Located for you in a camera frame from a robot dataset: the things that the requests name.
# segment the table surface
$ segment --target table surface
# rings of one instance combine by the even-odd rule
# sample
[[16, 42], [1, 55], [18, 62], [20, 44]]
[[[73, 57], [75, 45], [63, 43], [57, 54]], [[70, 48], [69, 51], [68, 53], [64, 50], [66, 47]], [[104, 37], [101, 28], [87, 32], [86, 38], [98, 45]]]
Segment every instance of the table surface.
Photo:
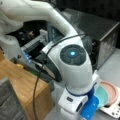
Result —
[[[114, 85], [120, 87], [120, 49], [116, 49], [111, 57], [104, 63], [104, 65], [98, 70], [102, 80], [107, 80]], [[55, 101], [55, 107], [47, 115], [45, 120], [65, 120], [60, 114], [60, 108], [58, 106], [59, 98], [63, 92], [64, 82], [59, 84], [55, 83], [55, 91], [52, 93], [53, 99]], [[93, 120], [117, 120], [107, 114], [97, 111], [94, 115]]]

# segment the black cable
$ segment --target black cable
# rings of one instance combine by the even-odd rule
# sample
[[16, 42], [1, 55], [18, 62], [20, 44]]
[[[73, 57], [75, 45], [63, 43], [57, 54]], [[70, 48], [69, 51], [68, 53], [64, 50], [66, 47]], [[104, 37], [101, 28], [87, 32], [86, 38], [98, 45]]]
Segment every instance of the black cable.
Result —
[[78, 37], [78, 36], [82, 36], [82, 35], [87, 35], [87, 34], [78, 34], [78, 35], [74, 35], [74, 36], [70, 36], [70, 37], [67, 37], [67, 38], [64, 38], [62, 40], [59, 40], [58, 42], [56, 42], [47, 52], [45, 58], [44, 58], [44, 63], [42, 64], [42, 67], [40, 69], [40, 73], [36, 79], [36, 82], [35, 82], [35, 87], [34, 87], [34, 91], [33, 91], [33, 112], [34, 112], [34, 117], [35, 117], [35, 120], [38, 120], [38, 116], [37, 116], [37, 112], [36, 112], [36, 104], [35, 104], [35, 93], [36, 93], [36, 88], [37, 88], [37, 84], [38, 84], [38, 81], [39, 81], [39, 78], [41, 76], [41, 73], [42, 73], [42, 70], [43, 70], [43, 67], [45, 65], [45, 63], [47, 62], [47, 56], [49, 54], [49, 52], [56, 46], [58, 45], [59, 43], [65, 41], [65, 40], [68, 40], [70, 38], [74, 38], [74, 37]]
[[37, 84], [38, 84], [39, 78], [41, 76], [43, 67], [44, 67], [44, 64], [42, 64], [42, 67], [41, 67], [39, 75], [38, 75], [38, 77], [36, 79], [35, 87], [34, 87], [34, 91], [33, 91], [33, 113], [34, 113], [35, 120], [38, 120], [38, 116], [37, 116], [37, 112], [36, 112], [36, 103], [35, 103], [35, 97], [36, 97], [36, 95], [35, 95], [35, 93], [36, 93]]
[[62, 40], [58, 40], [58, 42], [56, 42], [56, 43], [55, 43], [55, 44], [54, 44], [54, 45], [48, 50], [48, 52], [47, 52], [46, 55], [48, 55], [49, 52], [50, 52], [50, 51], [51, 51], [56, 45], [58, 45], [59, 43], [65, 41], [65, 40], [68, 40], [68, 39], [74, 38], [74, 37], [82, 36], [82, 35], [88, 35], [88, 34], [78, 34], [78, 35], [74, 35], [74, 36], [70, 36], [70, 37], [64, 38], [64, 39], [62, 39]]

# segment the blue circular light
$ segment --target blue circular light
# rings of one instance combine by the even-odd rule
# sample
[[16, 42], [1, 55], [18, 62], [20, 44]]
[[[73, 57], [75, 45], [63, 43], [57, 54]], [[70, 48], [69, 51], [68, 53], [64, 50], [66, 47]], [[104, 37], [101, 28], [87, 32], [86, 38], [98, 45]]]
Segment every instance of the blue circular light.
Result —
[[76, 53], [74, 51], [70, 52], [70, 55], [74, 56]]

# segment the bowl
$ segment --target bowl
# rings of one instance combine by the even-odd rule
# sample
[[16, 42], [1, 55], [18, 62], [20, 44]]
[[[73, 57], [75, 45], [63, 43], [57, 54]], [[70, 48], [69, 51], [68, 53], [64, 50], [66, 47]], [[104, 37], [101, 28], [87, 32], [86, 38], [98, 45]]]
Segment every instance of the bowl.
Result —
[[102, 81], [100, 84], [102, 87], [104, 87], [107, 90], [109, 94], [109, 101], [106, 104], [106, 106], [110, 106], [114, 104], [119, 96], [116, 86], [114, 86], [112, 83], [107, 82], [107, 81]]
[[97, 88], [97, 90], [95, 91], [94, 95], [99, 100], [98, 109], [103, 107], [103, 106], [105, 106], [108, 103], [108, 101], [109, 101], [109, 94], [106, 91], [106, 89], [104, 87], [102, 87], [101, 85]]

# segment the black box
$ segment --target black box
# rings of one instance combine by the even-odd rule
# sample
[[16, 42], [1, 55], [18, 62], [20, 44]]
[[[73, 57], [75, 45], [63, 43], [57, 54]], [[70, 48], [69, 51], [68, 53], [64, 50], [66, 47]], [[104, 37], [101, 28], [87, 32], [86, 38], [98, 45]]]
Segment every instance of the black box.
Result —
[[119, 22], [72, 9], [66, 9], [63, 14], [74, 26], [90, 35], [93, 47], [90, 55], [92, 66], [93, 69], [100, 68], [115, 50]]

